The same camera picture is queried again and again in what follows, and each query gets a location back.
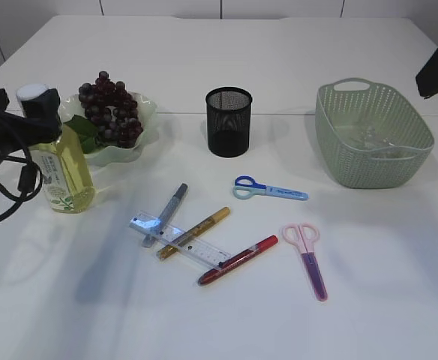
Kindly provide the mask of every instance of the white bowl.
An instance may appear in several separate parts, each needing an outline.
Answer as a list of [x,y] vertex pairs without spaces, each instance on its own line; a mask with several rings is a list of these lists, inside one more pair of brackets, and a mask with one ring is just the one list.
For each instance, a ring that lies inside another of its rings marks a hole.
[[[145,134],[151,127],[151,119],[158,107],[154,101],[146,96],[130,92],[133,99],[138,103],[139,121],[144,131],[137,137],[136,145],[133,148],[119,148],[118,146],[107,146],[90,154],[84,154],[88,165],[103,167],[109,163],[125,163],[129,161],[134,149],[137,148],[144,139]],[[58,109],[61,121],[67,123],[74,115],[84,116],[84,109],[81,107],[79,95],[75,94],[61,102]]]

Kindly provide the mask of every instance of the black mesh pencil holder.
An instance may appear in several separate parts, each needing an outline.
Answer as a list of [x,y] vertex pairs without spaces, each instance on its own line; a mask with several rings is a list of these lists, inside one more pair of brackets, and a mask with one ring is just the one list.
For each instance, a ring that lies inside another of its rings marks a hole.
[[241,88],[216,88],[205,102],[209,150],[223,158],[244,154],[249,148],[251,94]]

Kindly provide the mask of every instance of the scissors handle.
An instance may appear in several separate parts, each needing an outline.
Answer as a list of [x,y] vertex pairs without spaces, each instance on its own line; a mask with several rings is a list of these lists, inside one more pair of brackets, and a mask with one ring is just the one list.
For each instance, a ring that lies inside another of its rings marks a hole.
[[254,180],[254,178],[247,176],[247,175],[239,176],[234,181],[234,185],[245,186],[248,188],[264,189],[264,190],[266,189],[265,185],[257,183],[256,180]]
[[236,185],[235,187],[232,188],[232,193],[237,199],[247,200],[253,197],[254,195],[264,195],[264,190],[257,189],[255,187]]
[[[308,237],[306,235],[305,229],[311,230],[313,235],[311,237]],[[289,230],[292,230],[294,232],[294,235],[292,237],[288,233]],[[301,254],[314,252],[313,243],[319,240],[320,237],[319,229],[317,229],[314,225],[310,223],[290,223],[284,226],[281,232],[284,240],[286,240],[286,242],[289,242],[291,245],[296,246]]]

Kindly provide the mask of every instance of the bunch of grapes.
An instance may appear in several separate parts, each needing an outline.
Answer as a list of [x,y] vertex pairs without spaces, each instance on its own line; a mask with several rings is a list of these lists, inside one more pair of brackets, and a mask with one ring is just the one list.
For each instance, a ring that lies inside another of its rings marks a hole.
[[122,81],[114,83],[106,71],[101,71],[94,85],[86,82],[79,88],[79,101],[85,117],[99,130],[98,143],[115,143],[128,149],[136,145],[143,126],[137,101]]

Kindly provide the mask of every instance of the red glitter pen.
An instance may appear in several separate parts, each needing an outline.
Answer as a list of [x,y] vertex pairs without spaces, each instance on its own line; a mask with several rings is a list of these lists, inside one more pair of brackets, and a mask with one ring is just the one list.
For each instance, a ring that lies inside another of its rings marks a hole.
[[278,238],[276,235],[269,236],[268,238],[258,242],[257,244],[249,247],[248,249],[238,253],[237,255],[231,257],[230,259],[221,262],[219,264],[220,270],[215,268],[207,271],[203,276],[199,278],[197,283],[202,285],[210,284],[212,281],[220,278],[221,276],[227,274],[231,270],[237,268],[238,266],[246,263],[257,255],[261,254],[263,251],[266,251],[270,247],[276,245],[278,243]]

